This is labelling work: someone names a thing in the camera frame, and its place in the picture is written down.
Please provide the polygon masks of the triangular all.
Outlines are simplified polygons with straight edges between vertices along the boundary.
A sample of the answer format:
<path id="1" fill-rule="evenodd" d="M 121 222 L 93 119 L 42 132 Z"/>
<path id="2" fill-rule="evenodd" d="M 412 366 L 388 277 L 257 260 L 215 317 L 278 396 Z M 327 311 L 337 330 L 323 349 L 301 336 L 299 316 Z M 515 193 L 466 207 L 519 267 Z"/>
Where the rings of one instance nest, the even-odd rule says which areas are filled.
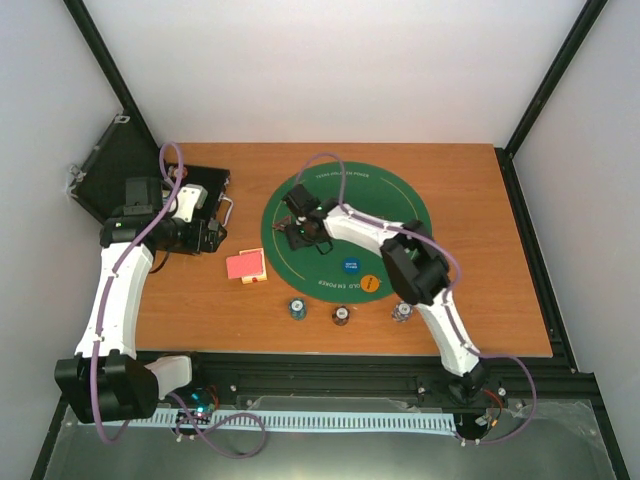
<path id="1" fill-rule="evenodd" d="M 295 219 L 287 215 L 272 224 L 272 229 L 279 232 L 285 232 L 290 226 L 295 224 Z"/>

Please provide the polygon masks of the blue small blind button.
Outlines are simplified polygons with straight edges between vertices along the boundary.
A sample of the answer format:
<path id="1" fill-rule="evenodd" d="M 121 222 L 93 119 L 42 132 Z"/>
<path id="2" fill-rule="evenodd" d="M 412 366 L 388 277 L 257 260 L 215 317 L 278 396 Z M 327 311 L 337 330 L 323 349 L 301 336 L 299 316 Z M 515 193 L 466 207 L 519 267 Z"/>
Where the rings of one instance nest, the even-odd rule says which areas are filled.
<path id="1" fill-rule="evenodd" d="M 357 257 L 345 258 L 342 262 L 342 269 L 349 275 L 358 274 L 361 270 L 361 260 Z"/>

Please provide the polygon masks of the blue 50 chip stack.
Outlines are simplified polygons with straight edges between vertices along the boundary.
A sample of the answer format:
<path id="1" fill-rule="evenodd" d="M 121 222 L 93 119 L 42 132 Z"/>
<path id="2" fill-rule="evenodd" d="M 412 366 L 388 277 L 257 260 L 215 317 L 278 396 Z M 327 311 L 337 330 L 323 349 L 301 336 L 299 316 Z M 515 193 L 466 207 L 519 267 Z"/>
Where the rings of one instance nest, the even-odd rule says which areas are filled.
<path id="1" fill-rule="evenodd" d="M 302 298 L 296 297 L 291 299 L 288 303 L 288 310 L 291 318 L 296 321 L 301 321 L 306 318 L 307 309 L 305 301 Z"/>

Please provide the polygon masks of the orange big blind button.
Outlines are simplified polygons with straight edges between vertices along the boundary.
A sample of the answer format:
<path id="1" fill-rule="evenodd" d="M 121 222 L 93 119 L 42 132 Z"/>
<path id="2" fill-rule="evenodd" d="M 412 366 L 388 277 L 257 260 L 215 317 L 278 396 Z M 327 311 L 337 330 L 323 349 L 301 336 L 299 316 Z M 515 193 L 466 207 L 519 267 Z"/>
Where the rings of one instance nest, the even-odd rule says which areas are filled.
<path id="1" fill-rule="evenodd" d="M 365 293 L 375 293 L 380 289 L 380 279 L 372 274 L 364 275 L 360 280 L 361 290 Z"/>

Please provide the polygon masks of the brown 100 chip stack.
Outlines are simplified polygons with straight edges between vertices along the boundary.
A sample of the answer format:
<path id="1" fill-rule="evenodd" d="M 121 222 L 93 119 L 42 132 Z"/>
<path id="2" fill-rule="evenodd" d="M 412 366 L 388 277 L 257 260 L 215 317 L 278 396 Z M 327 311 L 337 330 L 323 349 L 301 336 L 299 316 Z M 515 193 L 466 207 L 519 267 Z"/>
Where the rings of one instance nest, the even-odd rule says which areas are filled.
<path id="1" fill-rule="evenodd" d="M 336 307 L 332 313 L 332 321 L 337 326 L 344 326 L 349 322 L 350 310 L 345 305 Z"/>

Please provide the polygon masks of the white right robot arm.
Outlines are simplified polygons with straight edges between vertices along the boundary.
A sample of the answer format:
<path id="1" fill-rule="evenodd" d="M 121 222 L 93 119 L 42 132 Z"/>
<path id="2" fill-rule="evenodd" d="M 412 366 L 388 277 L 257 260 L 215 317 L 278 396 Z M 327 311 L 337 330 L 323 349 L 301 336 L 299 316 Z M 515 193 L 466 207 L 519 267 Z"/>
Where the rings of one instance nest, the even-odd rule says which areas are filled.
<path id="1" fill-rule="evenodd" d="M 382 259 L 391 287 L 417 310 L 450 375 L 447 390 L 455 403 L 475 401 L 487 381 L 479 350 L 458 313 L 449 278 L 453 258 L 419 220 L 389 222 L 361 212 L 340 197 L 325 202 L 295 185 L 282 198 L 293 215 L 285 227 L 293 250 L 344 241 Z"/>

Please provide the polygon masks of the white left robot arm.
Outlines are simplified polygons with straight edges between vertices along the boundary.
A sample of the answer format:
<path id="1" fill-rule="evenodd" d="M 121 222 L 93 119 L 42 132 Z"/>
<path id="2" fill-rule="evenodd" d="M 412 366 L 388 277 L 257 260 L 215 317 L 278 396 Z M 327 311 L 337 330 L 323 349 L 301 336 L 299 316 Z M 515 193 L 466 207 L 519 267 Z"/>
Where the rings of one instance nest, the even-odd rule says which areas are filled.
<path id="1" fill-rule="evenodd" d="M 101 231 L 100 280 L 87 328 L 74 355 L 54 370 L 79 421 L 146 419 L 172 391 L 190 403 L 206 395 L 208 378 L 193 368 L 191 355 L 138 360 L 136 324 L 157 253 L 213 253 L 226 238 L 217 213 L 228 183 L 225 170 L 192 173 L 176 191 L 160 178 L 127 180 L 124 200 Z"/>

